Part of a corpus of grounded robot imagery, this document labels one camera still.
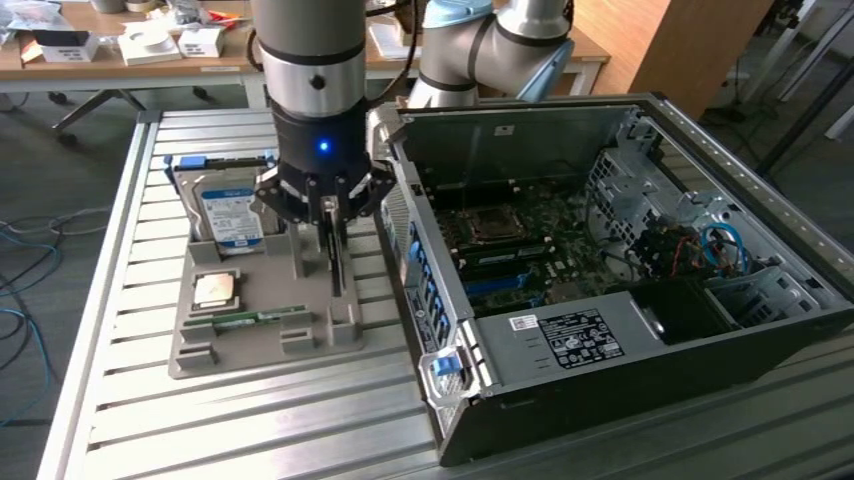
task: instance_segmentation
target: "gray robot arm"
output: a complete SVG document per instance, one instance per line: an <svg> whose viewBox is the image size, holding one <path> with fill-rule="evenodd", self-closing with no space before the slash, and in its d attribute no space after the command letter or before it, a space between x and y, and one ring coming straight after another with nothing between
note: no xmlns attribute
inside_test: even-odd
<svg viewBox="0 0 854 480"><path fill-rule="evenodd" d="M519 100L543 100L573 52L571 1L491 0L427 4L421 75L411 108L475 105L482 83Z"/></svg>
<svg viewBox="0 0 854 480"><path fill-rule="evenodd" d="M491 0L433 0L411 106L471 105L475 82L541 100L571 52L566 5L511 0L494 13ZM347 222L394 186L366 153L364 0L252 0L252 11L279 143L256 195L290 223L318 226L335 262Z"/></svg>

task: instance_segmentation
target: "hard drive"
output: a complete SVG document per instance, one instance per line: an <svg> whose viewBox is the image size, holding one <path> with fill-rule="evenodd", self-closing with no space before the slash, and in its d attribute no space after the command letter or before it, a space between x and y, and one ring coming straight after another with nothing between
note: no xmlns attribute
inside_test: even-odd
<svg viewBox="0 0 854 480"><path fill-rule="evenodd" d="M282 232L279 217L255 198L255 177L267 170L268 162L264 157L187 156L167 170L187 210L194 240L216 242L222 255L258 251L264 235Z"/></svg>

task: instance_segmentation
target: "cardboard box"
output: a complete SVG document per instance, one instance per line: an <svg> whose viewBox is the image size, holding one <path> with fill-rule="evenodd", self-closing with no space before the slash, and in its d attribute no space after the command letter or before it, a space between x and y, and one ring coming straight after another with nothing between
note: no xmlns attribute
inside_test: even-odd
<svg viewBox="0 0 854 480"><path fill-rule="evenodd" d="M186 30L178 39L178 48L186 57L219 57L226 43L222 28Z"/></svg>
<svg viewBox="0 0 854 480"><path fill-rule="evenodd" d="M86 31L34 30L46 62L91 62L98 52L98 36Z"/></svg>
<svg viewBox="0 0 854 480"><path fill-rule="evenodd" d="M119 48L128 66L182 59L175 40L163 31L127 32L119 37Z"/></svg>

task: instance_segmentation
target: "slotted metal table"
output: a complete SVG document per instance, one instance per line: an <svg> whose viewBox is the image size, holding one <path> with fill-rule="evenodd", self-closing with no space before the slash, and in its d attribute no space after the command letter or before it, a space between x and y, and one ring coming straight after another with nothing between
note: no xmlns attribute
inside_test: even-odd
<svg viewBox="0 0 854 480"><path fill-rule="evenodd" d="M364 349L170 378L188 221L163 156L259 155L275 141L264 110L143 113L40 479L797 479L848 471L853 330L801 351L750 385L439 467L370 221L352 226L350 246Z"/></svg>

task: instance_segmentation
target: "white sticker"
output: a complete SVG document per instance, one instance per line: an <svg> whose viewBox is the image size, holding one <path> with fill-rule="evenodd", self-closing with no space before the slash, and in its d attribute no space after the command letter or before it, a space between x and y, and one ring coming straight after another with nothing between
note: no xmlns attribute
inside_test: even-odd
<svg viewBox="0 0 854 480"><path fill-rule="evenodd" d="M539 324L537 323L537 315L525 315L522 317L511 317L510 318L510 326L514 331L527 330L529 328L537 328Z"/></svg>
<svg viewBox="0 0 854 480"><path fill-rule="evenodd" d="M255 192L251 188L202 192L214 239L227 248L246 249L262 241L262 221L250 209L254 202Z"/></svg>
<svg viewBox="0 0 854 480"><path fill-rule="evenodd" d="M202 67L203 72L239 72L240 67Z"/></svg>

